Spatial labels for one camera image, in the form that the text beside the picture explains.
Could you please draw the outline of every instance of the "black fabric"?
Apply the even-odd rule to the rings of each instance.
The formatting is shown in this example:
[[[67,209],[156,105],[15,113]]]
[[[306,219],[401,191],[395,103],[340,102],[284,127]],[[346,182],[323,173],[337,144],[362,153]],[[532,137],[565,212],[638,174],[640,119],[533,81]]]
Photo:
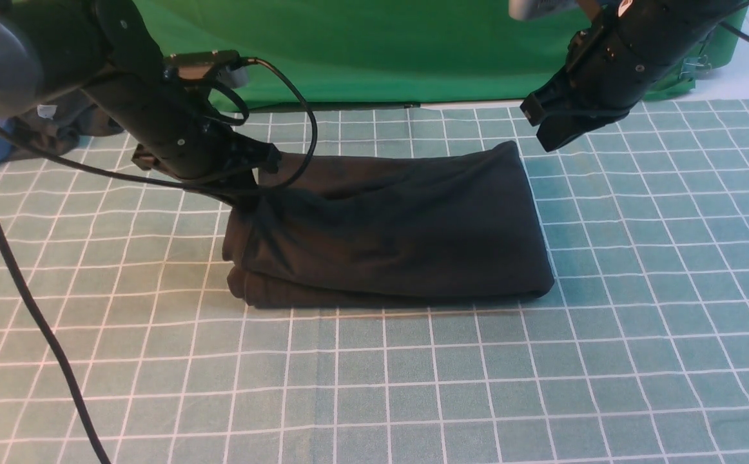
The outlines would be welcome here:
[[[272,185],[297,168],[284,155]],[[258,308],[537,297],[554,284],[513,142],[433,159],[315,157],[292,188],[233,209],[228,285]]]
[[[104,137],[117,135],[123,129],[85,93],[75,90],[45,103],[56,106],[53,117],[41,117],[34,108],[15,118],[13,135],[54,155],[65,155],[75,149],[83,135]],[[10,160],[35,158],[33,153],[15,149]]]

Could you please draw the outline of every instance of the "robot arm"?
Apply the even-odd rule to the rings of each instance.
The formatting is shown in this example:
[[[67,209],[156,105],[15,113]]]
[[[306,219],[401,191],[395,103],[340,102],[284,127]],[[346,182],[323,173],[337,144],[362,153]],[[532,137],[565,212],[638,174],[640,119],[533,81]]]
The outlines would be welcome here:
[[[598,9],[566,64],[521,105],[547,151],[620,121],[742,0],[622,0]]]
[[[0,1],[0,117],[80,88],[139,141],[141,167],[196,186],[247,191],[253,168],[277,169],[274,145],[232,130],[242,121],[207,100],[207,88],[224,87],[218,74],[248,64],[235,52],[163,58],[131,0]],[[200,66],[203,79],[183,79]],[[219,173],[233,174],[206,181]]]
[[[538,138],[547,151],[626,117],[723,18],[748,4],[622,0],[617,8],[595,8],[595,0],[578,3],[592,26],[572,38],[563,67],[521,105],[530,123],[540,126]],[[518,12],[537,17],[531,9]],[[233,70],[247,64],[236,53],[229,56],[228,63],[219,64]],[[15,5],[0,0],[0,117],[76,88],[144,146],[153,167],[180,181],[245,167],[219,179],[219,185],[255,188],[249,169],[273,171],[280,158],[274,145],[239,135],[213,116],[207,92],[190,88],[177,66],[163,59],[132,0]]]

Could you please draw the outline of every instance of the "folded cloth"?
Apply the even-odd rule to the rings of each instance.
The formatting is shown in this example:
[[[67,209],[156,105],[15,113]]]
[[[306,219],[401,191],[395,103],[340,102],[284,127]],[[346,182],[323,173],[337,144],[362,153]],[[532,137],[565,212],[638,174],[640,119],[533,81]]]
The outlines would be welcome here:
[[[260,185],[302,156],[286,153]],[[222,256],[234,296],[258,308],[495,302],[554,285],[514,142],[450,158],[315,157],[291,188],[233,209]]]

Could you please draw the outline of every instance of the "metal clip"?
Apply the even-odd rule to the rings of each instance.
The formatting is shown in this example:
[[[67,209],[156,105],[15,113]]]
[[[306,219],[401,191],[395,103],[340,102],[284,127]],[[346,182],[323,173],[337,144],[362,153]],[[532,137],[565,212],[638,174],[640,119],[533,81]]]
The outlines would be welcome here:
[[[710,73],[713,70],[713,64],[707,55],[692,56],[684,58],[681,64],[681,71],[678,73],[678,79],[689,79],[689,77],[698,77],[699,75]]]

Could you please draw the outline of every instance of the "teal grid mat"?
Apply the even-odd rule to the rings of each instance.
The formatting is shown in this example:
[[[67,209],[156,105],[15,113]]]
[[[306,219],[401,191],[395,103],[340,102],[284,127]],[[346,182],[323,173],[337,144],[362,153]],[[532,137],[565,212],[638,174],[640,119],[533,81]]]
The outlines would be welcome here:
[[[257,311],[226,290],[218,203],[1,167],[3,224],[115,463],[749,464],[749,101],[642,105],[549,155],[516,108],[319,120],[321,155],[518,140],[554,291]],[[245,132],[302,151],[304,123],[253,115]],[[134,146],[69,157],[138,173]],[[94,461],[0,261],[0,464]]]

